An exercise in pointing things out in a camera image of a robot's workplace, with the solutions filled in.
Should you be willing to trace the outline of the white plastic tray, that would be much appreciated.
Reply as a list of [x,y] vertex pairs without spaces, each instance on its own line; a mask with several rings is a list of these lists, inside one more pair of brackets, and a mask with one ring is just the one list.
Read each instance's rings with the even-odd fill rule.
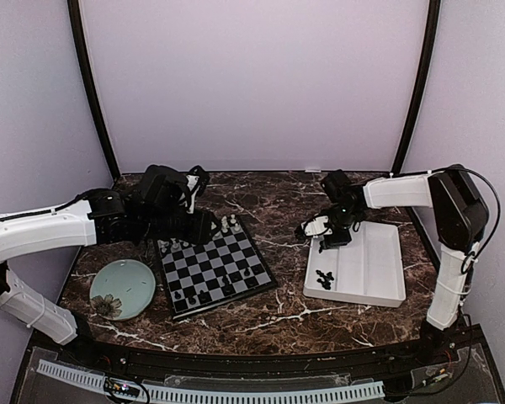
[[[323,236],[311,239],[303,286],[306,297],[360,305],[397,308],[406,299],[398,229],[394,225],[364,221],[352,241],[319,252]],[[334,282],[324,290],[316,270],[332,272]]]

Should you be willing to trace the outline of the black and white chessboard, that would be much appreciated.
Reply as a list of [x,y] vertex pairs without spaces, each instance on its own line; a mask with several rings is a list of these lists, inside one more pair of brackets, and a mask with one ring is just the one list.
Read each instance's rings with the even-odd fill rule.
[[[162,282],[174,321],[209,311],[234,300],[252,297],[275,288],[278,283],[258,250],[245,223],[239,215],[231,215],[227,231],[219,232],[203,245],[177,240],[168,241],[166,253],[160,252]],[[252,276],[243,277],[246,268]],[[222,278],[231,282],[231,294],[223,294]],[[209,295],[206,303],[199,303],[201,291]],[[174,301],[178,291],[181,300]],[[193,296],[196,304],[190,306]]]

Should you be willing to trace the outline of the black chess pawn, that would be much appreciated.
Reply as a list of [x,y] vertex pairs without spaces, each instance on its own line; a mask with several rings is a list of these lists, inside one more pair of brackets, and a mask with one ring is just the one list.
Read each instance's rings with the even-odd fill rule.
[[231,294],[231,282],[226,275],[222,278],[222,281],[223,281],[223,287],[222,287],[223,294],[224,295]]

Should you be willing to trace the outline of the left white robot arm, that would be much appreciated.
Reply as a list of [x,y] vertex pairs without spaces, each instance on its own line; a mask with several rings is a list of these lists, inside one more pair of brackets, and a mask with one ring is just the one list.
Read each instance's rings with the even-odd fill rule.
[[36,273],[56,269],[51,278],[56,283],[83,247],[148,239],[206,244],[220,228],[215,214],[195,208],[191,198],[178,196],[155,207],[110,189],[90,190],[64,205],[0,214],[0,311],[54,343],[69,345],[70,355],[84,367],[96,366],[102,349],[90,339],[85,320],[22,280],[21,264],[47,264]]

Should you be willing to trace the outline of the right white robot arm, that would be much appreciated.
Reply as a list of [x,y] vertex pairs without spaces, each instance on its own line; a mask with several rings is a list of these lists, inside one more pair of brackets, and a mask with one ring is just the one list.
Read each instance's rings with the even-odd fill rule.
[[391,173],[354,183],[345,172],[337,170],[321,181],[331,206],[299,228],[307,237],[323,237],[326,248],[339,247],[350,242],[350,232],[364,221],[368,210],[432,209],[441,254],[426,322],[444,331],[457,320],[469,292],[469,273],[493,235],[486,230],[490,217],[488,206],[473,181],[481,177],[461,164],[454,164],[416,173]]

